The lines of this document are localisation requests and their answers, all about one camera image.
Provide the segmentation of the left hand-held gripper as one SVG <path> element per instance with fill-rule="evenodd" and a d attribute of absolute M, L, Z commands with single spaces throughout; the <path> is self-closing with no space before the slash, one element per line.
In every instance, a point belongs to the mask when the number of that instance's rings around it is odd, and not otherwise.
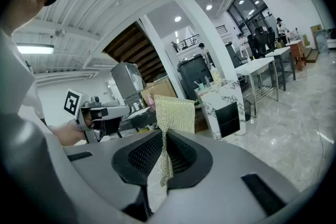
<path fill-rule="evenodd" d="M 73 89 L 67 92 L 64 110 L 74 116 L 87 143 L 98 143 L 103 137 L 116 133 L 121 118 L 131 113 L 128 105 L 117 106 L 115 102 L 103 104 L 98 96 L 89 96 Z"/>

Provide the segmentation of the person's left hand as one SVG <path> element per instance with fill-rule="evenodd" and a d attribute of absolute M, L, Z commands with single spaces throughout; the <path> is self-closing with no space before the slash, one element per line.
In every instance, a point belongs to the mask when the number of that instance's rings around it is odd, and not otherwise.
<path fill-rule="evenodd" d="M 59 139 L 62 146 L 73 146 L 85 140 L 85 135 L 78 127 L 75 119 L 72 119 L 60 126 L 48 126 L 49 130 Z"/>

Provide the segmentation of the gray metal cabinet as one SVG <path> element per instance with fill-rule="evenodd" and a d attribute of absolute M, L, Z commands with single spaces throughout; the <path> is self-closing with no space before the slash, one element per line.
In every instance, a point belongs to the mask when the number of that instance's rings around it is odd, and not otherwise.
<path fill-rule="evenodd" d="M 145 83 L 136 64 L 120 62 L 111 70 L 111 74 L 125 105 L 133 106 L 141 99 Z"/>

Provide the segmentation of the large cardboard box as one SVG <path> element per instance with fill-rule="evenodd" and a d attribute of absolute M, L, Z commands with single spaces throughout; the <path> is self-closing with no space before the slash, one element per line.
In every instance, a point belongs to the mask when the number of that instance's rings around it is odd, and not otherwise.
<path fill-rule="evenodd" d="M 176 92 L 168 76 L 165 76 L 155 82 L 147 83 L 146 88 L 141 91 L 142 98 L 146 105 L 150 106 L 148 95 L 154 100 L 156 95 L 166 97 L 177 97 Z"/>

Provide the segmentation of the marble sink cabinet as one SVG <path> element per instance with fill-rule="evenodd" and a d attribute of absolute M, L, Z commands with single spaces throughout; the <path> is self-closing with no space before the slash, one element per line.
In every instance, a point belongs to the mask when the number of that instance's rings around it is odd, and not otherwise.
<path fill-rule="evenodd" d="M 246 134 L 245 107 L 238 80 L 222 80 L 203 90 L 196 89 L 207 126 L 215 140 Z"/>

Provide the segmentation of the slim white pillar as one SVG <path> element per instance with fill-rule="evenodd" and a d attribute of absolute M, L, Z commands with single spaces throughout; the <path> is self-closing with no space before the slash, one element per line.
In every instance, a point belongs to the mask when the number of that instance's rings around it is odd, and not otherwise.
<path fill-rule="evenodd" d="M 156 32 L 154 26 L 152 25 L 152 23 L 150 22 L 149 18 L 147 17 L 147 15 L 143 15 L 141 17 L 141 22 L 143 24 L 144 30 L 147 34 L 147 36 L 149 37 L 150 41 L 152 42 L 162 64 L 163 67 L 170 79 L 170 82 L 176 92 L 176 95 L 178 98 L 180 99 L 185 99 L 185 92 L 184 89 L 182 87 L 182 84 L 180 82 L 180 79 L 178 77 L 178 74 L 176 73 L 175 67 L 173 66 L 165 48 L 164 48 L 164 44 L 161 40 L 161 38 L 159 37 L 158 33 Z"/>

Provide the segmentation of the black round bin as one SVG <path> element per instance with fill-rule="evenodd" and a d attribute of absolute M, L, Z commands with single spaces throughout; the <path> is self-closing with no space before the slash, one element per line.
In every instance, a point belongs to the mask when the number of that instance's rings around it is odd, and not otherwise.
<path fill-rule="evenodd" d="M 251 102 L 243 99 L 244 102 L 244 111 L 245 111 L 245 121 L 248 122 L 251 119 Z"/>

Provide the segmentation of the metal balcony railing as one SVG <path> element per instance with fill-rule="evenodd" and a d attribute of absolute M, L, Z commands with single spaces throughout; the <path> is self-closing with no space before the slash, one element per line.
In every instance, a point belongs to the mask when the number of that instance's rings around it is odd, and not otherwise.
<path fill-rule="evenodd" d="M 177 43 L 177 51 L 180 52 L 180 51 L 183 51 L 187 48 L 190 48 L 190 47 L 193 47 L 193 46 L 198 46 L 199 43 L 203 42 L 203 39 L 202 37 L 197 34 L 197 35 L 194 35 L 192 37 L 189 37 L 189 38 L 186 38 L 182 41 L 180 41 L 179 43 Z"/>

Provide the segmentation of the fluorescent tube light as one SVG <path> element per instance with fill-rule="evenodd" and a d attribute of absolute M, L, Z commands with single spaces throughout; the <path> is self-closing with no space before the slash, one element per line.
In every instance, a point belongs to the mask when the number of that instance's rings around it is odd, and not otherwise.
<path fill-rule="evenodd" d="M 21 54 L 51 55 L 54 52 L 53 45 L 24 45 L 17 46 L 17 49 Z"/>

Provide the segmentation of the person's white shirt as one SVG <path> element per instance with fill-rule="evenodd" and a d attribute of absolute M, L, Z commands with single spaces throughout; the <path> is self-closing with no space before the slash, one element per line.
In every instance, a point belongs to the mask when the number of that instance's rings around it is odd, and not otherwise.
<path fill-rule="evenodd" d="M 0 29 L 0 112 L 18 113 L 23 105 L 45 121 L 33 71 L 13 38 Z"/>

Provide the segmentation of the white dish rack tray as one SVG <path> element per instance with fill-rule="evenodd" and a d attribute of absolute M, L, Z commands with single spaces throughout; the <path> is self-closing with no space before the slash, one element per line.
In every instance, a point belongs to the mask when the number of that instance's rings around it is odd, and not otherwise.
<path fill-rule="evenodd" d="M 269 70 L 271 78 L 275 78 L 275 84 L 272 86 L 263 85 L 261 74 Z M 237 75 L 247 76 L 251 85 L 251 93 L 244 96 L 244 99 L 249 101 L 254 107 L 254 117 L 257 118 L 257 104 L 276 93 L 276 101 L 279 101 L 279 83 L 274 57 L 259 58 L 243 64 L 235 69 Z"/>

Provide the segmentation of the wide white pillar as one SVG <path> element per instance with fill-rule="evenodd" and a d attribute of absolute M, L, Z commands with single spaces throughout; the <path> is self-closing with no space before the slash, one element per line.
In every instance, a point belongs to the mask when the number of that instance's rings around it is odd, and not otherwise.
<path fill-rule="evenodd" d="M 215 26 L 195 0 L 175 0 L 196 31 L 202 37 L 205 47 L 218 69 L 220 76 L 227 80 L 236 81 L 237 74 L 231 57 Z"/>

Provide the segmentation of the white gooseneck faucet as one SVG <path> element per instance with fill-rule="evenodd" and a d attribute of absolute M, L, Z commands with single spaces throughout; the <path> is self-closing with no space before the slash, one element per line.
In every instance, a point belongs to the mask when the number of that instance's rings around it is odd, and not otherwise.
<path fill-rule="evenodd" d="M 247 60 L 247 62 L 250 62 L 250 56 L 249 56 L 249 53 L 248 53 L 246 47 L 241 46 L 241 48 L 240 48 L 240 54 L 241 54 L 242 60 Z"/>

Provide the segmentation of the black office chair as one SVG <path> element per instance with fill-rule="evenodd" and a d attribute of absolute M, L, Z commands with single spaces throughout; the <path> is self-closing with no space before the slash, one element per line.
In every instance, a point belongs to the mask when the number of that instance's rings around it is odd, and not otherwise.
<path fill-rule="evenodd" d="M 269 39 L 269 42 L 268 42 L 268 47 L 270 49 L 270 51 L 274 51 L 276 49 L 276 46 L 275 46 L 275 32 L 273 30 L 272 27 L 269 27 L 267 29 L 268 31 L 268 39 Z"/>
<path fill-rule="evenodd" d="M 257 40 L 257 49 L 261 56 L 267 54 L 266 45 L 268 45 L 268 32 L 262 27 L 255 29 L 255 39 Z"/>

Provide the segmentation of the orange wooden cabinet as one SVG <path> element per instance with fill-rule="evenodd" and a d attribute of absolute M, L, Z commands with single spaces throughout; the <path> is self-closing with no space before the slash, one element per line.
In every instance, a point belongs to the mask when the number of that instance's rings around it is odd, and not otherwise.
<path fill-rule="evenodd" d="M 302 41 L 294 40 L 286 44 L 286 47 L 290 47 L 292 58 L 296 62 L 296 69 L 299 71 L 303 70 L 303 67 L 306 66 L 306 56 L 304 53 Z"/>

